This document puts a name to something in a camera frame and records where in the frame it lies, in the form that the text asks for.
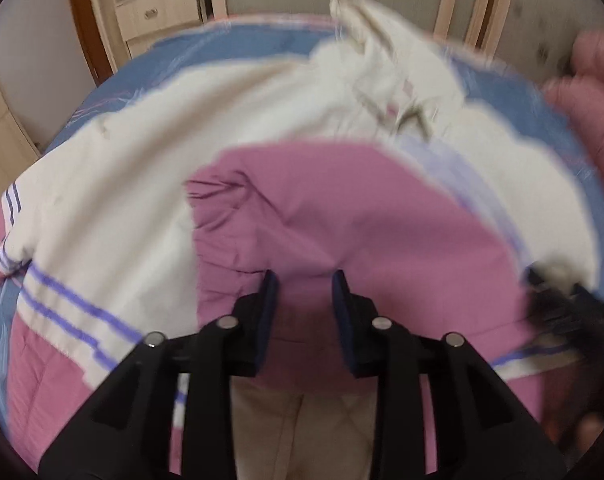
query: blue bedsheet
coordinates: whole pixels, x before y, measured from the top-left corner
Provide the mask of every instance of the blue bedsheet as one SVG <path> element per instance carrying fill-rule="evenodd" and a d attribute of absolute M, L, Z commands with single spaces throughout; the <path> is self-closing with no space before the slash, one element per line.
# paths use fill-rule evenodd
<path fill-rule="evenodd" d="M 309 30 L 298 25 L 222 24 L 204 33 L 162 41 L 93 91 L 47 151 L 69 139 L 95 116 L 121 110 L 189 66 L 277 54 L 307 56 L 319 41 L 334 37 L 333 30 Z M 599 292 L 604 296 L 604 188 L 584 148 L 568 130 L 565 120 L 546 107 L 539 93 L 526 81 L 477 70 L 463 62 L 453 63 L 466 85 L 469 98 L 491 104 L 522 135 L 545 142 L 558 153 L 583 186 L 600 238 L 602 280 Z M 0 287 L 0 423 L 3 425 L 6 423 L 8 337 L 19 291 L 19 279 L 8 280 Z"/>

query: pink jacket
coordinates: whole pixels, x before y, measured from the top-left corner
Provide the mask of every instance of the pink jacket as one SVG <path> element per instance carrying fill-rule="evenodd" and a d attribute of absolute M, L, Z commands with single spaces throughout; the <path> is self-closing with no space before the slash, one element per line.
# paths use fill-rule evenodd
<path fill-rule="evenodd" d="M 604 177 L 604 35 L 588 32 L 575 42 L 577 76 L 551 81 L 546 99 L 570 119 Z"/>

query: jacket sleeve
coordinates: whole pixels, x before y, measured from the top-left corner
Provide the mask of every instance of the jacket sleeve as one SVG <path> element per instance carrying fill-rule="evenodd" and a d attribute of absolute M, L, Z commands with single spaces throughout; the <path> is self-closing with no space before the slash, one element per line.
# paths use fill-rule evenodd
<path fill-rule="evenodd" d="M 28 168 L 0 197 L 0 284 L 27 264 L 46 222 L 45 210 L 67 192 L 86 141 L 73 138 Z"/>

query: purple stripe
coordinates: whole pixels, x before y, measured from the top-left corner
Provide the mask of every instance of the purple stripe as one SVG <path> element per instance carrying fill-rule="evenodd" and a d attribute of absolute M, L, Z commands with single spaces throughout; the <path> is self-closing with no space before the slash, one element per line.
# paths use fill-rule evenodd
<path fill-rule="evenodd" d="M 88 335 L 86 332 L 83 332 L 79 328 L 73 326 L 66 319 L 61 317 L 60 314 L 53 312 L 50 308 L 45 307 L 39 301 L 35 300 L 35 298 L 33 298 L 28 293 L 25 287 L 22 287 L 20 296 L 23 297 L 24 300 L 29 304 L 29 306 L 38 314 L 41 314 L 48 320 L 51 320 L 71 337 L 89 345 L 93 349 L 93 357 L 103 368 L 106 368 L 110 372 L 111 370 L 113 370 L 113 368 L 118 365 L 118 362 L 115 361 L 114 358 L 106 355 L 100 349 L 100 344 L 98 343 L 97 339 Z"/>
<path fill-rule="evenodd" d="M 18 187 L 13 183 L 13 193 L 15 194 L 15 202 L 18 205 L 18 213 L 22 211 L 22 204 L 20 203 L 20 197 L 18 195 Z"/>
<path fill-rule="evenodd" d="M 543 355 L 543 356 L 558 355 L 558 354 L 562 354 L 562 353 L 567 352 L 572 349 L 573 348 L 568 344 L 554 346 L 554 347 L 534 345 L 534 346 L 530 346 L 528 348 L 524 348 L 521 350 L 516 350 L 514 352 L 511 352 L 510 354 L 507 354 L 504 357 L 501 357 L 501 358 L 493 361 L 490 365 L 493 368 L 495 368 L 498 366 L 503 366 L 505 364 L 508 364 L 511 361 L 521 361 L 522 359 L 527 359 L 529 357 L 535 357 L 538 355 Z"/>
<path fill-rule="evenodd" d="M 7 266 L 6 266 L 5 262 L 2 259 L 2 253 L 1 252 L 0 252 L 0 265 L 2 265 L 5 269 L 7 269 Z"/>
<path fill-rule="evenodd" d="M 9 196 L 9 190 L 7 189 L 4 194 L 6 195 L 6 201 L 9 205 L 9 210 L 11 211 L 11 225 L 15 224 L 15 221 L 13 221 L 13 204 L 11 202 L 11 197 Z"/>
<path fill-rule="evenodd" d="M 36 278 L 42 285 L 48 286 L 48 288 L 55 291 L 63 298 L 66 298 L 68 301 L 85 311 L 90 316 L 96 317 L 97 319 L 107 323 L 115 332 L 118 332 L 129 342 L 138 343 L 140 339 L 143 338 L 143 333 L 138 332 L 138 330 L 129 326 L 116 316 L 113 316 L 110 312 L 82 299 L 72 290 L 66 288 L 63 283 L 58 282 L 55 278 L 48 276 L 39 270 L 34 263 L 31 263 L 29 273 L 31 273 L 33 277 Z"/>

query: white wall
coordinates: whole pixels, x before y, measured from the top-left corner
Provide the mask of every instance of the white wall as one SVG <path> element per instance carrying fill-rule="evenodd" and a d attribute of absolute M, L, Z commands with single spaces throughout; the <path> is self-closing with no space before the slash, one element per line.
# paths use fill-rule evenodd
<path fill-rule="evenodd" d="M 95 88 L 68 0 L 2 2 L 0 86 L 31 139 L 43 147 Z"/>

